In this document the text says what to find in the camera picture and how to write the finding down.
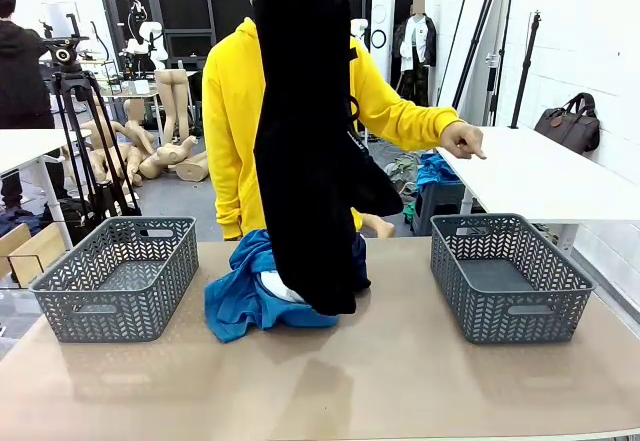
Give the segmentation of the person's left hand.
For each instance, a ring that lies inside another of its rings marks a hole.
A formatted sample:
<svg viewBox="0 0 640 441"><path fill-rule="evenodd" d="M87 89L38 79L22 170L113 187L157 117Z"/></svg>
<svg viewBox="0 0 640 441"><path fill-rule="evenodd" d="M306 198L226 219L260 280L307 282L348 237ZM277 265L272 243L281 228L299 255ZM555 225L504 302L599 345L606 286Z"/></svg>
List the person's left hand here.
<svg viewBox="0 0 640 441"><path fill-rule="evenodd" d="M482 131L462 121L451 123L440 135L440 146L457 159L477 157L484 160L482 144Z"/></svg>

